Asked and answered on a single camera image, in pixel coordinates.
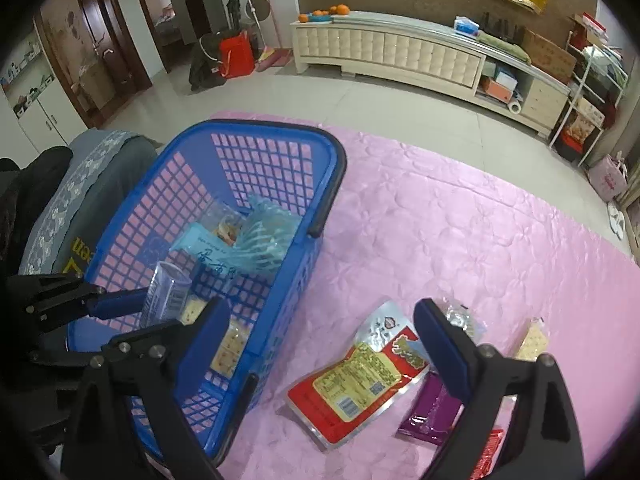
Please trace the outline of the white metal shelf rack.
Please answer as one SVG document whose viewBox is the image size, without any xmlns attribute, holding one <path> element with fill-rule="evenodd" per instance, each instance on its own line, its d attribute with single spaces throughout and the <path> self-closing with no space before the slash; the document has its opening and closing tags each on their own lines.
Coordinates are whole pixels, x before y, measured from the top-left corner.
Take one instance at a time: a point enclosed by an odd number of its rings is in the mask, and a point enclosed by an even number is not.
<svg viewBox="0 0 640 480">
<path fill-rule="evenodd" d="M 610 45 L 600 22 L 588 13 L 575 14 L 570 21 L 565 50 L 575 65 L 568 83 L 570 94 L 549 146 L 580 167 L 614 124 L 629 75 L 622 49 Z"/>
</svg>

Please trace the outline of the purple snack packet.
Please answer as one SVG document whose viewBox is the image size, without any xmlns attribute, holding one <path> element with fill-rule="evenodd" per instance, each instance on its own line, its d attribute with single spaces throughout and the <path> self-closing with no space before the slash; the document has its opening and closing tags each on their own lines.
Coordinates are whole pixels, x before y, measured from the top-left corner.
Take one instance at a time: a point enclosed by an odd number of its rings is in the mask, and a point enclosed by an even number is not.
<svg viewBox="0 0 640 480">
<path fill-rule="evenodd" d="M 460 400 L 450 396 L 439 374 L 428 372 L 413 406 L 400 424 L 400 436 L 436 446 L 444 444 L 462 408 Z"/>
</svg>

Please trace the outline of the pink white tote bag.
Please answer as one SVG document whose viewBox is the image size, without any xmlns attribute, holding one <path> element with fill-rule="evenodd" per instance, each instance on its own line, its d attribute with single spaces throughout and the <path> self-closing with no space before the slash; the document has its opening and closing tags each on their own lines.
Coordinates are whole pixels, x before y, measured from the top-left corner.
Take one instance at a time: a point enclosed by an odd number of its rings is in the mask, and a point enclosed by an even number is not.
<svg viewBox="0 0 640 480">
<path fill-rule="evenodd" d="M 587 179 L 605 203 L 625 192 L 628 186 L 624 161 L 611 155 L 605 155 L 590 167 Z"/>
</svg>

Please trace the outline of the silver blue snack packet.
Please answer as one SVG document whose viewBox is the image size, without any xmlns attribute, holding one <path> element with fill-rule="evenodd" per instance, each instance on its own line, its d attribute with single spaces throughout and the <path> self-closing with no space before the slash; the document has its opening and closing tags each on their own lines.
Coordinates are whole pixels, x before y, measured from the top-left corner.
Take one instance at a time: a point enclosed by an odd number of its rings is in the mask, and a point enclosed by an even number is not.
<svg viewBox="0 0 640 480">
<path fill-rule="evenodd" d="M 473 313 L 468 307 L 465 307 L 460 301 L 455 299 L 444 298 L 444 315 L 447 321 L 452 325 L 461 328 L 474 342 L 479 344 L 486 332 L 485 325 L 474 318 Z"/>
</svg>

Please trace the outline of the small red snack packet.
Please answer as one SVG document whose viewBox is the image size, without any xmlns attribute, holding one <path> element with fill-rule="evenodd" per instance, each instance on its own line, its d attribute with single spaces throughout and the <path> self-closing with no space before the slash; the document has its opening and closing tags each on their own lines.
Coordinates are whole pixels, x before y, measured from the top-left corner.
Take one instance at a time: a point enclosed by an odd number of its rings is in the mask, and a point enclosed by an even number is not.
<svg viewBox="0 0 640 480">
<path fill-rule="evenodd" d="M 502 428 L 494 428 L 489 434 L 489 438 L 486 442 L 480 459 L 476 463 L 470 480 L 480 480 L 491 472 L 492 463 L 494 462 L 495 455 L 500 448 L 504 436 L 504 430 Z"/>
</svg>

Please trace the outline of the oranges on cabinet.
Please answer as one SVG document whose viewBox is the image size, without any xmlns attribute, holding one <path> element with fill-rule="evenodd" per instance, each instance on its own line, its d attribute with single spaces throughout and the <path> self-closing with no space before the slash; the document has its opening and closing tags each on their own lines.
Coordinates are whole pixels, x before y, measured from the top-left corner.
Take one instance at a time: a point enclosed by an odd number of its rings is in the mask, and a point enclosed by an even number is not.
<svg viewBox="0 0 640 480">
<path fill-rule="evenodd" d="M 310 13 L 302 13 L 298 16 L 299 23 L 325 23 L 332 21 L 336 16 L 346 16 L 350 13 L 350 7 L 346 4 L 330 6 L 329 9 L 319 9 Z"/>
</svg>

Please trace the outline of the blue plastic basket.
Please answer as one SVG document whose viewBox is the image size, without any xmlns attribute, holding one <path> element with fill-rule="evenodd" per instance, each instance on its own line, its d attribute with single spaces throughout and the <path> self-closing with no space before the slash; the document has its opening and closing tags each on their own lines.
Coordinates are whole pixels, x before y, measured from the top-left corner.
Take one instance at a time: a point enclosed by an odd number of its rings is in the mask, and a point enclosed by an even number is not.
<svg viewBox="0 0 640 480">
<path fill-rule="evenodd" d="M 313 126 L 258 119 L 213 118 L 178 134 L 122 202 L 86 271 L 110 292 L 151 281 L 168 261 L 190 275 L 192 295 L 220 298 L 248 331 L 231 375 L 209 370 L 182 410 L 204 452 L 222 460 L 232 430 L 257 404 L 308 285 L 322 233 L 347 167 L 343 145 Z M 176 240 L 210 203 L 248 214 L 262 197 L 299 216 L 298 230 L 276 275 L 229 271 L 217 256 L 177 249 Z"/>
</svg>

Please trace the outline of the cream cracker packet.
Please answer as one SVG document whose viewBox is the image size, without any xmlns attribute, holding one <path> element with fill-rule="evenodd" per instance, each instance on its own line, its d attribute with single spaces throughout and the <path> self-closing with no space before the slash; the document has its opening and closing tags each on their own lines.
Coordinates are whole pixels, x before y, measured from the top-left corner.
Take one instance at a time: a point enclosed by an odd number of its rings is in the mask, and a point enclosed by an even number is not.
<svg viewBox="0 0 640 480">
<path fill-rule="evenodd" d="M 515 349 L 514 358 L 520 361 L 535 362 L 538 356 L 547 351 L 549 337 L 542 318 L 531 318 L 520 343 Z"/>
</svg>

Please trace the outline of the white TV cabinet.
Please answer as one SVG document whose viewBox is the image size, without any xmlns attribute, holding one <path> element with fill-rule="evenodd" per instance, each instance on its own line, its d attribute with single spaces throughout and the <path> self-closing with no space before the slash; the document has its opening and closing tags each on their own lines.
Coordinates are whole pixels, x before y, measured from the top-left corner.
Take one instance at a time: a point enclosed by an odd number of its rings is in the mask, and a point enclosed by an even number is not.
<svg viewBox="0 0 640 480">
<path fill-rule="evenodd" d="M 475 104 L 547 139 L 570 96 L 566 84 L 509 53 L 432 22 L 352 11 L 291 24 L 296 70 L 336 66 Z"/>
</svg>

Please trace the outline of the black bag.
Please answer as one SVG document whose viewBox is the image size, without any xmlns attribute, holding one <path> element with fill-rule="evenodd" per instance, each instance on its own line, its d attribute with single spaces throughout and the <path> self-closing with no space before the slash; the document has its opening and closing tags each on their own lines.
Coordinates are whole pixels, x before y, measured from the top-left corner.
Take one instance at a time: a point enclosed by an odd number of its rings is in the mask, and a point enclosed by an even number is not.
<svg viewBox="0 0 640 480">
<path fill-rule="evenodd" d="M 227 79 L 222 74 L 224 63 L 220 54 L 220 32 L 209 32 L 198 38 L 192 49 L 189 84 L 192 92 L 223 86 Z"/>
</svg>

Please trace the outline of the white slippers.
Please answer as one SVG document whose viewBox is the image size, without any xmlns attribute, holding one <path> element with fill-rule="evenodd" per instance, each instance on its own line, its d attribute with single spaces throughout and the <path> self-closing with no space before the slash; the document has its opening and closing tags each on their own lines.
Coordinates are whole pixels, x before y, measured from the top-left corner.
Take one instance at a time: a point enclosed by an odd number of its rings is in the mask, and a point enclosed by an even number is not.
<svg viewBox="0 0 640 480">
<path fill-rule="evenodd" d="M 608 202 L 606 204 L 606 208 L 608 208 L 608 222 L 610 222 L 610 228 L 616 237 L 619 240 L 622 240 L 626 232 L 624 214 L 614 202 Z"/>
</svg>

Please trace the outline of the cardboard box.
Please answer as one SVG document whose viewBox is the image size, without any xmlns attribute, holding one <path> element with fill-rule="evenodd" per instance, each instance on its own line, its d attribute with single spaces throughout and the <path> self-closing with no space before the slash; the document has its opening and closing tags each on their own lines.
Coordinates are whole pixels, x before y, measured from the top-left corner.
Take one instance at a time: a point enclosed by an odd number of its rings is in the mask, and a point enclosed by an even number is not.
<svg viewBox="0 0 640 480">
<path fill-rule="evenodd" d="M 572 79 L 576 58 L 552 41 L 526 28 L 521 47 L 528 54 L 530 62 L 548 75 L 568 84 Z"/>
</svg>

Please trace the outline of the red silver snack pouch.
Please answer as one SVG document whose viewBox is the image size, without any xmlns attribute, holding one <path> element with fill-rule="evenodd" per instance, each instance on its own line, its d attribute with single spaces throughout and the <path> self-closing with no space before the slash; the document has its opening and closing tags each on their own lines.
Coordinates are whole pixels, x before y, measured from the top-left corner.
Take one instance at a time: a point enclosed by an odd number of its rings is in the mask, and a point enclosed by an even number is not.
<svg viewBox="0 0 640 480">
<path fill-rule="evenodd" d="M 299 379 L 288 406 L 324 448 L 338 448 L 384 413 L 431 368 L 413 322 L 385 300 L 344 356 Z"/>
</svg>

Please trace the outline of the Doublemint gum bottle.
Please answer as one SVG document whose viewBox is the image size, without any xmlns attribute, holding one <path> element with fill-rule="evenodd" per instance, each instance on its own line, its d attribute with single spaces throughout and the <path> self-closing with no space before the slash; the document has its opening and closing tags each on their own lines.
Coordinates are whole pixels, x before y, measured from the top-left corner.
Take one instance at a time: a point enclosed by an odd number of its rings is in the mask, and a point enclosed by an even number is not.
<svg viewBox="0 0 640 480">
<path fill-rule="evenodd" d="M 156 265 L 140 315 L 141 328 L 148 328 L 181 315 L 191 289 L 191 278 L 168 261 Z"/>
</svg>

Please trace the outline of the cracker packet in basket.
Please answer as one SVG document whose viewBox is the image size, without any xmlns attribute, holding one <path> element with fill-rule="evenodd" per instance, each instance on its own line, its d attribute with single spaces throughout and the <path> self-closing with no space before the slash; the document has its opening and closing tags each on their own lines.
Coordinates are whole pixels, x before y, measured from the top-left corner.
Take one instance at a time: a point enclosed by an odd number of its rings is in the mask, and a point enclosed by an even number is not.
<svg viewBox="0 0 640 480">
<path fill-rule="evenodd" d="M 184 325 L 193 324 L 204 310 L 206 302 L 198 296 L 191 295 L 186 300 L 180 321 Z M 212 370 L 225 378 L 231 379 L 242 353 L 245 349 L 250 330 L 233 316 L 229 320 L 228 330 L 210 363 Z"/>
</svg>

